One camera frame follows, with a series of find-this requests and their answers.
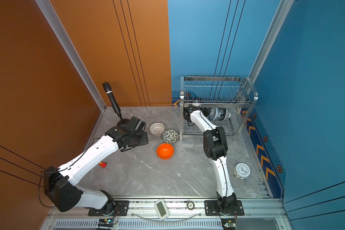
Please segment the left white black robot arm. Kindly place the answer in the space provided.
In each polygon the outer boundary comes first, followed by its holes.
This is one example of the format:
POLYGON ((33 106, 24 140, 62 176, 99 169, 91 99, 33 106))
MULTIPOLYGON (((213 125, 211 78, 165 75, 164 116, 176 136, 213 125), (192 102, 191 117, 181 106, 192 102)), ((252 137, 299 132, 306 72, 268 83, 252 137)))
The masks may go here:
POLYGON ((80 180, 109 155, 148 144, 146 123, 132 117, 127 123, 112 127, 99 140, 73 160, 43 173, 44 193, 61 211, 88 208, 103 216, 115 215, 114 198, 104 190, 94 191, 79 186, 80 180))

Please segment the dark flower-shaped bowl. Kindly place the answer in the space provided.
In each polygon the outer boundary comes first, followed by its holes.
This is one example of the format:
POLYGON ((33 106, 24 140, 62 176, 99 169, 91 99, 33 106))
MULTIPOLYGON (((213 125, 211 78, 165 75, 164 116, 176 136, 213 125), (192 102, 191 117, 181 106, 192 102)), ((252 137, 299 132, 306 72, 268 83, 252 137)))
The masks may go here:
POLYGON ((225 108, 225 113, 224 114, 225 115, 224 115, 223 121, 229 120, 230 117, 231 117, 231 112, 230 112, 230 110, 228 108, 225 108))

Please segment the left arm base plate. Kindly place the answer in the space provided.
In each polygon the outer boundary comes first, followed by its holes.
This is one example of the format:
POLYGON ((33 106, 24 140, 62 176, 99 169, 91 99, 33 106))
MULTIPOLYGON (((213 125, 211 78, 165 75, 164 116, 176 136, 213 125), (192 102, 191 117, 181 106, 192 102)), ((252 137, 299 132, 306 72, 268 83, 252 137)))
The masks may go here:
POLYGON ((101 209, 90 209, 88 216, 126 216, 129 208, 129 201, 117 200, 108 201, 101 209))

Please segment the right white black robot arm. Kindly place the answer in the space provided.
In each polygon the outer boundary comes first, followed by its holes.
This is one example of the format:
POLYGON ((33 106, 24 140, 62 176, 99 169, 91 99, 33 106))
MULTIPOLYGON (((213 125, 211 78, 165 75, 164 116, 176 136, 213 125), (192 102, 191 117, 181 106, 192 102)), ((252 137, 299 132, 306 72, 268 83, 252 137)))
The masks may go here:
POLYGON ((203 133, 203 150, 211 160, 217 182, 219 211, 224 215, 232 214, 238 201, 228 173, 228 144, 225 130, 209 121, 202 108, 184 108, 183 116, 188 123, 195 124, 203 133))

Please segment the orange bowl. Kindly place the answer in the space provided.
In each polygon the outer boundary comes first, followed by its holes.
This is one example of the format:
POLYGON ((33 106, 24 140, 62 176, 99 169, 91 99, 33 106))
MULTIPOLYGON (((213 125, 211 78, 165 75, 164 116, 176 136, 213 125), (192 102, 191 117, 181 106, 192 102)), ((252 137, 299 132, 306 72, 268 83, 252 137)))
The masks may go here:
POLYGON ((164 143, 164 144, 161 144, 157 148, 156 153, 157 153, 159 158, 161 158, 163 160, 167 160, 167 159, 170 159, 173 156, 174 148, 173 148, 173 146, 171 144, 164 143))

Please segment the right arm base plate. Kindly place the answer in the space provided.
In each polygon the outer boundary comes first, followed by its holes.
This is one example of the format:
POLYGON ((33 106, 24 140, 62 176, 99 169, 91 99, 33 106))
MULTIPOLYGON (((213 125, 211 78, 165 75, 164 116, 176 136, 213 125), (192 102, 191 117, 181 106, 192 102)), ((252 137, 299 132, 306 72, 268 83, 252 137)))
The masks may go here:
POLYGON ((244 216, 244 208, 240 200, 237 205, 228 211, 222 212, 216 200, 205 200, 205 214, 206 216, 244 216))

